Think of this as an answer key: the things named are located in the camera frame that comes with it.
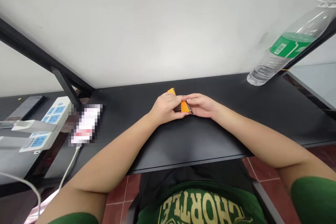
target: blue power socket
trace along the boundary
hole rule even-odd
[[[48,114],[51,114],[53,111],[55,110],[55,108],[51,108],[48,112]]]
[[[62,111],[64,110],[64,108],[65,108],[65,106],[57,107],[56,110],[54,111],[54,114],[62,113]]]
[[[48,121],[48,123],[55,123],[57,122],[60,115],[52,115]]]
[[[46,138],[47,138],[47,136],[39,136],[39,137],[37,137],[35,139],[35,141],[33,142],[33,144],[31,145],[31,147],[41,146]]]

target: comb teeth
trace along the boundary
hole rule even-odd
[[[189,112],[190,112],[191,114],[194,114],[193,111],[191,110],[189,104],[188,104],[187,102],[186,102],[186,104],[187,104],[187,107],[188,107],[188,109],[189,109]]]
[[[189,112],[191,114],[194,114],[192,109],[190,108],[189,104],[188,103],[186,103],[186,104],[187,104]],[[177,105],[173,110],[174,110],[174,112],[181,112],[181,104]]]

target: green bottle label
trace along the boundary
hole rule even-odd
[[[284,58],[295,58],[300,52],[309,46],[311,42],[299,42],[280,36],[270,48],[271,53]]]

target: green t-shirt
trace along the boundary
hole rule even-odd
[[[296,180],[291,196],[302,224],[336,223],[336,182],[320,177]],[[185,182],[138,215],[138,223],[266,223],[257,198],[244,190],[212,182]],[[88,213],[62,216],[50,224],[98,224]]]

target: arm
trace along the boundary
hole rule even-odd
[[[188,102],[195,115],[212,118],[261,161],[277,169],[288,191],[295,180],[305,176],[336,181],[336,173],[331,168],[279,132],[239,115],[207,96],[190,94],[183,100]]]
[[[101,223],[107,193],[125,176],[150,135],[160,124],[188,114],[175,113],[172,110],[181,101],[181,96],[170,93],[161,95],[148,114],[109,143],[79,170],[49,203],[37,224],[49,223],[74,212],[90,213]]]

